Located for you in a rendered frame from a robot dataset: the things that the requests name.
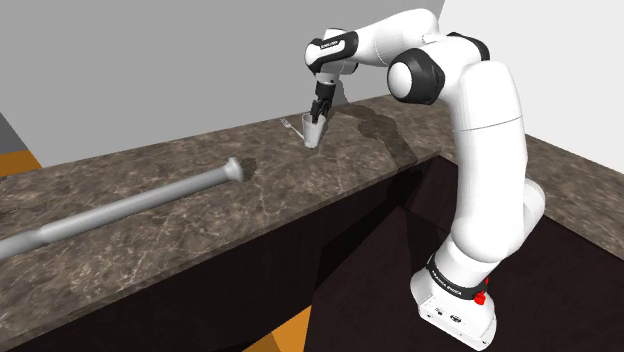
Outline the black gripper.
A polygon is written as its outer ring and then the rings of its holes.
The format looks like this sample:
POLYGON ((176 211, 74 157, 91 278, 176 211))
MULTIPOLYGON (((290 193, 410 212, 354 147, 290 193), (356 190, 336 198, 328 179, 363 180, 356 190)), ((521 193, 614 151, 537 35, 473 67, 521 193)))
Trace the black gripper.
POLYGON ((336 84, 332 82, 316 82, 315 95, 316 99, 312 102, 310 115, 311 122, 317 123, 320 116, 325 116, 331 108, 331 103, 334 98, 336 90, 336 84))

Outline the white cup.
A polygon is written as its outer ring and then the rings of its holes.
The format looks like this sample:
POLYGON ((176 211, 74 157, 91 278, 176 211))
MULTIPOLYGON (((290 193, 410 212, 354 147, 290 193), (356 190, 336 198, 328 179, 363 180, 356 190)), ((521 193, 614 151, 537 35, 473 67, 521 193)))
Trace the white cup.
POLYGON ((302 134, 304 145, 307 148, 314 149, 318 146, 325 122, 326 118, 324 115, 320 115, 316 123, 313 122, 313 117, 310 113, 302 116, 302 134))

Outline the silver fork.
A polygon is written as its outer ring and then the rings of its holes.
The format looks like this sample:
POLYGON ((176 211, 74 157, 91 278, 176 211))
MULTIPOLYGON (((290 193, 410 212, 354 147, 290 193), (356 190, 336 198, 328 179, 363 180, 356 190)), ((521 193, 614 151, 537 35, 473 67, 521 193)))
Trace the silver fork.
POLYGON ((304 135, 299 132, 286 118, 281 118, 280 122, 284 127, 293 130, 302 140, 305 140, 304 135))

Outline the long grey metal rod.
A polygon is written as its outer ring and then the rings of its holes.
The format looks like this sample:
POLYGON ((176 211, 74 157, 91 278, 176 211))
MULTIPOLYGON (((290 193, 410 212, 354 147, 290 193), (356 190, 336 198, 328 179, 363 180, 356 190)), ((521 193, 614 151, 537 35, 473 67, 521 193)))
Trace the long grey metal rod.
POLYGON ((0 260, 68 239, 210 187, 243 180, 244 171, 240 162, 230 157, 221 167, 0 240, 0 260))

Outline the dark robot stand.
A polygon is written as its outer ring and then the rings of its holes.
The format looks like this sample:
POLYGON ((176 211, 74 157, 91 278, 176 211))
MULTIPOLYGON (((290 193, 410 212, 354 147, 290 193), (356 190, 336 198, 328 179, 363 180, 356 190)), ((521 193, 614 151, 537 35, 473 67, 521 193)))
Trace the dark robot stand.
MULTIPOLYGON (((424 321, 411 276, 448 236, 457 168, 436 157, 362 190, 370 212, 326 243, 304 352, 475 352, 424 321)), ((624 352, 624 260, 550 218, 491 274, 483 352, 624 352)))

